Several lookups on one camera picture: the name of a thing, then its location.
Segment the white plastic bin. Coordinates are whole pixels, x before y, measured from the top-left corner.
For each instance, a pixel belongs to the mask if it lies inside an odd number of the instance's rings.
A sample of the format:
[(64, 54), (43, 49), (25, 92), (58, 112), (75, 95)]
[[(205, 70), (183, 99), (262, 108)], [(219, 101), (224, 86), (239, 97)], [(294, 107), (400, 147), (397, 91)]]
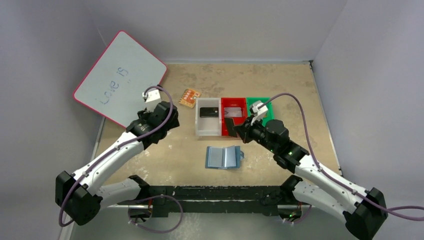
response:
[[(213, 108), (213, 116), (202, 117), (202, 108)], [(222, 135), (221, 98), (200, 97), (195, 103), (195, 134), (201, 137)]]

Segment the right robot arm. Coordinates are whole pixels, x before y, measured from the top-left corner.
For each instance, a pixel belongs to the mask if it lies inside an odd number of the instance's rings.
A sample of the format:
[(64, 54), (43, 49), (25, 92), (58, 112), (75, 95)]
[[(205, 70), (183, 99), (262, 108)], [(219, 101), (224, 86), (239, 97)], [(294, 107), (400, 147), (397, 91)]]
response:
[(388, 214), (379, 209), (386, 207), (384, 194), (377, 188), (361, 187), (333, 172), (292, 141), (289, 130), (281, 120), (270, 120), (233, 127), (244, 143), (255, 141), (273, 153), (273, 159), (292, 173), (281, 189), (280, 196), (288, 204), (296, 200), (311, 204), (334, 216), (359, 240), (371, 240), (381, 228)]

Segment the red plastic bin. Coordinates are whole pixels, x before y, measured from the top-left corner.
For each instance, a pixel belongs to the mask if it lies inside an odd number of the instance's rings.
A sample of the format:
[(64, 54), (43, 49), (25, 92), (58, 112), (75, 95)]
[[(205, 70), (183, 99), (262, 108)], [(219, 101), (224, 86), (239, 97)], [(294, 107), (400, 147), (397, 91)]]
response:
[[(225, 118), (231, 118), (233, 125), (237, 126), (242, 124), (248, 117), (247, 101), (244, 97), (222, 97), (221, 98), (221, 136), (230, 136)], [(240, 108), (240, 116), (225, 116), (225, 108)]]

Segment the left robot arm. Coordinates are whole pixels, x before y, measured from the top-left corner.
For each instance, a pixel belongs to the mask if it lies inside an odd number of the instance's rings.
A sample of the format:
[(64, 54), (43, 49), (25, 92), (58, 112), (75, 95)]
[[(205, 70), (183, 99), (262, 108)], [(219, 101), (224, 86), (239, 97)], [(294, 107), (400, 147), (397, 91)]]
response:
[(74, 171), (62, 171), (55, 179), (55, 202), (60, 207), (59, 225), (65, 227), (63, 215), (82, 226), (100, 210), (125, 201), (138, 205), (151, 197), (150, 185), (137, 175), (106, 185), (106, 180), (134, 156), (164, 139), (167, 132), (179, 127), (178, 109), (170, 102), (159, 102), (154, 110), (141, 110), (121, 136), (97, 158)]

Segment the blue card holder wallet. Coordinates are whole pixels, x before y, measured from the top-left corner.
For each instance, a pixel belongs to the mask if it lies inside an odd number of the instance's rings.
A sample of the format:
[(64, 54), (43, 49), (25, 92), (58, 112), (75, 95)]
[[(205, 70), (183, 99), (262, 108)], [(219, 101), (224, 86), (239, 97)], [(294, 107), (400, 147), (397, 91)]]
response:
[(205, 155), (205, 168), (219, 170), (238, 169), (244, 158), (245, 154), (238, 145), (228, 147), (208, 146)]

